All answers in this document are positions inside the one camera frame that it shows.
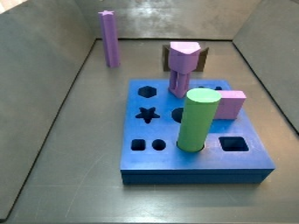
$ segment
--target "hexagonal hole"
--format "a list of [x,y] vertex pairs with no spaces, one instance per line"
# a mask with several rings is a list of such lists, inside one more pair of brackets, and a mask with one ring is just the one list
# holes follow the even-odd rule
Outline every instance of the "hexagonal hole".
[[151,98],[156,96],[156,88],[150,86],[140,87],[138,89],[138,94],[143,96],[144,98]]

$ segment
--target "purple rectangular prism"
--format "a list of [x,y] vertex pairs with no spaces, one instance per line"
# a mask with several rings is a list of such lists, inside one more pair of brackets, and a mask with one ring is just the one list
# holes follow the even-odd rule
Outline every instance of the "purple rectangular prism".
[[118,28],[114,11],[102,11],[99,15],[102,38],[108,67],[119,67]]
[[247,99],[243,91],[220,90],[222,98],[214,119],[236,119],[245,100]]

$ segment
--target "small square hole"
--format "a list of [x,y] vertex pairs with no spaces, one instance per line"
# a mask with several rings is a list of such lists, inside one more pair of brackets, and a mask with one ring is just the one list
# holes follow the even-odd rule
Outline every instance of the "small square hole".
[[132,151],[143,151],[146,149],[146,140],[144,139],[135,139],[131,143],[131,150]]
[[224,151],[249,151],[249,145],[242,136],[222,136],[219,143]]

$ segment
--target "blue shape sorter board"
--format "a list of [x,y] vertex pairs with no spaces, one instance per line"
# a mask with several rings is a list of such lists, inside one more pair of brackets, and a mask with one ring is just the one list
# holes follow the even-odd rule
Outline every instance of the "blue shape sorter board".
[[[231,90],[224,80],[191,80],[190,88]],[[120,159],[123,183],[261,183],[275,164],[245,109],[236,120],[214,120],[204,149],[176,147],[180,108],[168,80],[131,80]]]

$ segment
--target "gray floor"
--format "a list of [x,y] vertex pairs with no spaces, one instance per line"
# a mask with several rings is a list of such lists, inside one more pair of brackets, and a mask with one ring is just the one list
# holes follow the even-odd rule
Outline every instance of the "gray floor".
[[231,42],[204,42],[194,79],[227,79],[247,94],[245,109],[277,170],[261,185],[123,186],[119,159],[131,78],[167,79],[167,41],[120,41],[110,69],[98,42],[42,150],[8,222],[298,222],[298,135]]

